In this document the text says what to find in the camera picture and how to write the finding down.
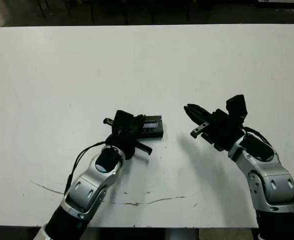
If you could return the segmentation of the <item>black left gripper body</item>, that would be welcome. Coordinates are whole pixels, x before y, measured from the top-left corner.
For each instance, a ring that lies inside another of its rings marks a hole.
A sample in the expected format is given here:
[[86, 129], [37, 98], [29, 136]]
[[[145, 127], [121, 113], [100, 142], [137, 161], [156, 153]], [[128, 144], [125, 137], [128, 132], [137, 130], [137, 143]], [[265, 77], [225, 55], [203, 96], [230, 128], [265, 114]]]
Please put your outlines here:
[[135, 154], [138, 139], [140, 135], [133, 134], [133, 125], [131, 125], [133, 114], [124, 110], [117, 110], [111, 126], [111, 135], [105, 140], [106, 145], [114, 146], [124, 153], [126, 160], [129, 160]]

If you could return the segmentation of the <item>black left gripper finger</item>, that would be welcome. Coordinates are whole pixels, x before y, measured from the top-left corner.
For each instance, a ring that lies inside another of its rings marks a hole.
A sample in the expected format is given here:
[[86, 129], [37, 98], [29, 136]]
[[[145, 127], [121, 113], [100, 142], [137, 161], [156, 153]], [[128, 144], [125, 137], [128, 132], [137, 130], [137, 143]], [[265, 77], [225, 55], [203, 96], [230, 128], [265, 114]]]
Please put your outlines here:
[[145, 123], [144, 122], [136, 122], [133, 124], [133, 134], [134, 135], [144, 135], [145, 134]]
[[145, 114], [139, 114], [137, 116], [134, 116], [131, 120], [131, 125], [143, 125], [146, 120]]

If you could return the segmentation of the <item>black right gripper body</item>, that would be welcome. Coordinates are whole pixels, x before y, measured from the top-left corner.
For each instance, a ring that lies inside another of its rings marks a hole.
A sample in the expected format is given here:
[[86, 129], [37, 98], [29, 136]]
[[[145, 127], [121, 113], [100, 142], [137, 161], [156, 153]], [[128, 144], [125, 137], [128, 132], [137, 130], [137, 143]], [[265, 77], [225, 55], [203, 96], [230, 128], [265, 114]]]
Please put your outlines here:
[[229, 108], [227, 112], [216, 109], [211, 113], [210, 120], [193, 129], [193, 138], [201, 136], [218, 151], [229, 151], [237, 140], [245, 133], [243, 123], [248, 114], [246, 108]]

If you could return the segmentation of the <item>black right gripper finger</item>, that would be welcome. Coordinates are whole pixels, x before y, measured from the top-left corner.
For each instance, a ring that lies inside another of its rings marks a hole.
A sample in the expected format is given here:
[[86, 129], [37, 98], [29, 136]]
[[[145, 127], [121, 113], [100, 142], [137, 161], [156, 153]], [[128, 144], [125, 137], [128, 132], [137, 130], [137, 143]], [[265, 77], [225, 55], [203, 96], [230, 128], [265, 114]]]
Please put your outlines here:
[[197, 125], [208, 122], [211, 118], [211, 114], [199, 105], [185, 105], [183, 108], [187, 116]]
[[210, 118], [212, 116], [206, 109], [193, 103], [186, 105], [186, 113], [190, 118]]

